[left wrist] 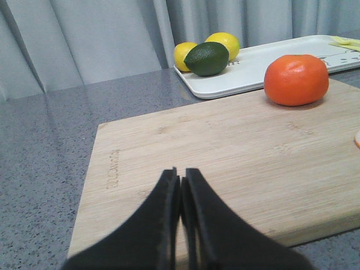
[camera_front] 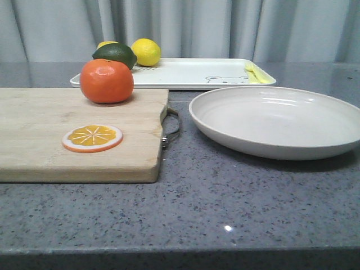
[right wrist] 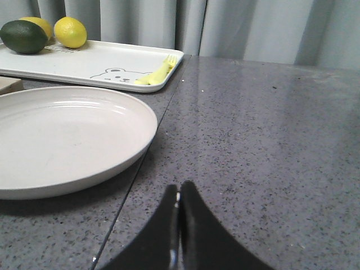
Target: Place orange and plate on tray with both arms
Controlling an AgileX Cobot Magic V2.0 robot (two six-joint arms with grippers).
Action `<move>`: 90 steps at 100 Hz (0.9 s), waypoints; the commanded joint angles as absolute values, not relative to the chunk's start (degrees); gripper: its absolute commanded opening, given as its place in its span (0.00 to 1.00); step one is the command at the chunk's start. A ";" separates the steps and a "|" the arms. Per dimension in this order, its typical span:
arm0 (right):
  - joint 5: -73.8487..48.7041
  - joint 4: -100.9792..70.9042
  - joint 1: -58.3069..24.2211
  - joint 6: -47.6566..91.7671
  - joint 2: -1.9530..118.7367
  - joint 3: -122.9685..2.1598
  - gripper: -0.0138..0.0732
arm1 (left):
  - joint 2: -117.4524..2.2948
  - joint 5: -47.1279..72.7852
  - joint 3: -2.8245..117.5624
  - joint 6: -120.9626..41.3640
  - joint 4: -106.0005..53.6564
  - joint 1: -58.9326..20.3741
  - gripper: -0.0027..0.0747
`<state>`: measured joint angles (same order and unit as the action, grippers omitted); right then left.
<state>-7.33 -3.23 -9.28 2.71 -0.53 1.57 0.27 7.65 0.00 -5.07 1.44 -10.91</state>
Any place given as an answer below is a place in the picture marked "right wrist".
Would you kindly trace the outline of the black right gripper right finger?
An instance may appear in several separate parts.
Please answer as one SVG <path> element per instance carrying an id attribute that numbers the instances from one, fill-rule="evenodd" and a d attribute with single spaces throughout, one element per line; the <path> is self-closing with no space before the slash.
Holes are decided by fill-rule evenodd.
<path id="1" fill-rule="evenodd" d="M 271 269 L 226 231 L 191 181 L 181 185 L 180 208 L 185 269 Z"/>

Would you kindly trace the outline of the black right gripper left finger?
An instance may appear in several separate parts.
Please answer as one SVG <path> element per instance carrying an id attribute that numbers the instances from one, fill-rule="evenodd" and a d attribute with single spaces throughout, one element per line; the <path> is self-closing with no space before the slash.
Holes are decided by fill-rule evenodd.
<path id="1" fill-rule="evenodd" d="M 178 190 L 169 185 L 154 214 L 133 241 L 103 269 L 178 268 Z"/>

